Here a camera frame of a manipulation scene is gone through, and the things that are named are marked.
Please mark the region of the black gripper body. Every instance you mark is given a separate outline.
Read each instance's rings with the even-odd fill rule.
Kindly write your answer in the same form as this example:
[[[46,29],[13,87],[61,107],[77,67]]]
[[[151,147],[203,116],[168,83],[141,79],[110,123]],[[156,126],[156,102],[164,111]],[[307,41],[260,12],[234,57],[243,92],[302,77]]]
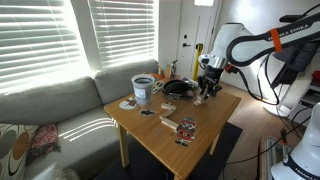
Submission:
[[[222,89],[219,85],[222,72],[222,69],[207,68],[205,74],[197,78],[201,95],[210,93],[210,96],[215,96]]]

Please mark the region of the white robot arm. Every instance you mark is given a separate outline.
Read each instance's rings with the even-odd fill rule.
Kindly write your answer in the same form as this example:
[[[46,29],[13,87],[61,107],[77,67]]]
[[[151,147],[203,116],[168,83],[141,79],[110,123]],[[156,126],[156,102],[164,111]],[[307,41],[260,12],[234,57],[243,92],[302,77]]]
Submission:
[[[204,99],[215,96],[221,90],[221,74],[230,65],[248,66],[265,54],[319,38],[320,13],[259,35],[253,35],[242,23],[226,23],[220,28],[212,51],[198,58],[205,67],[205,74],[198,78],[200,94],[205,94]]]

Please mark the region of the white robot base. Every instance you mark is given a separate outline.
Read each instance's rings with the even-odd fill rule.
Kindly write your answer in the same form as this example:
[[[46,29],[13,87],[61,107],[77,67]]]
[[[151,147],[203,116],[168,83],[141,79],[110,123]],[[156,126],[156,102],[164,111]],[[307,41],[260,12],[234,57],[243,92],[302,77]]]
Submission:
[[[302,140],[271,167],[274,180],[320,180],[320,103],[311,113]]]

